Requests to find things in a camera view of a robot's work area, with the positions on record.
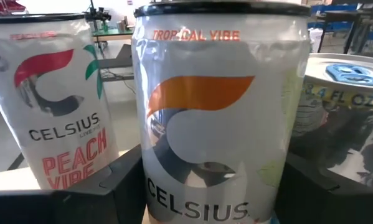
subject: blue can tab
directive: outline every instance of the blue can tab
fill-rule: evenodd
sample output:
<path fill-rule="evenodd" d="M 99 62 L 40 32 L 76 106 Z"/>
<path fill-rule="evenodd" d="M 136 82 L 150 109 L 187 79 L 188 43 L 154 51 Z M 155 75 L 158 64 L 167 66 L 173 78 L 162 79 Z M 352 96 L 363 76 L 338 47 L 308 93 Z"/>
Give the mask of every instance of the blue can tab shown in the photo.
<path fill-rule="evenodd" d="M 332 64 L 326 72 L 334 81 L 354 85 L 373 86 L 373 75 L 366 68 L 349 64 Z"/>

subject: factory floor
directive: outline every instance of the factory floor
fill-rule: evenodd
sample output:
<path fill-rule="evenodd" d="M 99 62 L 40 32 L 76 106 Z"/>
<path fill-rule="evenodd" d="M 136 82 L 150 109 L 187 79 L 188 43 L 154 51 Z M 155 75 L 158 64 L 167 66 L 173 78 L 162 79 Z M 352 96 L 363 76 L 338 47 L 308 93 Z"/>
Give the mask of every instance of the factory floor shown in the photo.
<path fill-rule="evenodd" d="M 336 37 L 328 34 L 325 36 L 321 52 L 342 53 L 344 41 L 343 34 L 338 34 Z M 104 50 L 105 57 L 115 58 L 122 45 L 127 42 L 129 43 L 128 40 L 109 41 L 108 47 Z M 131 73 L 132 68 L 110 69 L 110 72 Z M 130 88 L 135 88 L 133 80 L 128 80 L 126 83 Z M 140 142 L 135 95 L 124 81 L 108 82 L 104 85 L 118 148 L 121 151 L 131 149 Z M 20 149 L 0 115 L 0 172 L 7 170 L 19 154 Z M 27 166 L 27 162 L 23 161 L 19 168 Z"/>

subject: white wall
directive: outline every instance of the white wall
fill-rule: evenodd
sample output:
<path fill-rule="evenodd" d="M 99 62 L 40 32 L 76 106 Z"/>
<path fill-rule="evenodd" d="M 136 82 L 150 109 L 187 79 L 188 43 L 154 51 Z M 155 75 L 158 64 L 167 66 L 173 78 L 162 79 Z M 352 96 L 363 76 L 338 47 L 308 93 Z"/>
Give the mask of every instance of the white wall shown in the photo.
<path fill-rule="evenodd" d="M 86 11 L 90 5 L 90 0 L 19 0 L 18 2 L 32 14 L 82 12 Z M 112 22 L 109 23 L 109 26 L 115 26 L 116 21 L 121 20 L 124 16 L 127 16 L 130 24 L 134 24 L 134 9 L 149 2 L 150 0 L 133 0 L 133 5 L 129 6 L 127 0 L 94 0 L 93 5 L 96 8 L 104 7 L 110 10 Z"/>

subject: energy drink can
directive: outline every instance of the energy drink can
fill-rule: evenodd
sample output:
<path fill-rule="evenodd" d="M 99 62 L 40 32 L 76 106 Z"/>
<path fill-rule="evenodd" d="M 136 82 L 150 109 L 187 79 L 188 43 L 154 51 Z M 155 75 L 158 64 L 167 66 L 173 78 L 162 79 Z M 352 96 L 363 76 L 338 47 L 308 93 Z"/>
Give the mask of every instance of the energy drink can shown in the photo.
<path fill-rule="evenodd" d="M 304 6 L 136 10 L 132 58 L 152 223 L 268 223 L 309 55 Z"/>
<path fill-rule="evenodd" d="M 0 110 L 42 189 L 118 157 L 83 14 L 0 17 Z"/>
<path fill-rule="evenodd" d="M 117 29 L 118 32 L 124 32 L 125 31 L 125 24 L 123 21 L 117 22 Z"/>
<path fill-rule="evenodd" d="M 94 25 L 93 22 L 88 22 L 88 25 L 90 26 L 92 32 L 95 32 L 95 31 L 96 31 L 96 30 L 95 30 L 95 25 Z"/>
<path fill-rule="evenodd" d="M 311 54 L 289 150 L 373 186 L 373 58 Z"/>

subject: silver can lid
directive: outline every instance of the silver can lid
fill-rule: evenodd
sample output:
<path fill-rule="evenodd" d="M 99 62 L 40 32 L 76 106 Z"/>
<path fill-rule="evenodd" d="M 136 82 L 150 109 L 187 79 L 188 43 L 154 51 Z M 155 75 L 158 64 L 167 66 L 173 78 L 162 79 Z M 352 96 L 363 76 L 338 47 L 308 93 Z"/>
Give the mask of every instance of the silver can lid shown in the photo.
<path fill-rule="evenodd" d="M 252 0 L 185 0 L 155 2 L 146 6 L 141 6 L 134 11 L 135 17 L 165 14 L 276 14 L 303 17 L 309 17 L 311 15 L 310 8 L 300 4 Z"/>
<path fill-rule="evenodd" d="M 346 54 L 310 54 L 305 80 L 338 90 L 373 93 L 373 58 Z"/>
<path fill-rule="evenodd" d="M 30 22 L 58 22 L 84 19 L 81 13 L 58 14 L 25 14 L 25 15 L 0 15 L 0 24 L 20 24 Z"/>

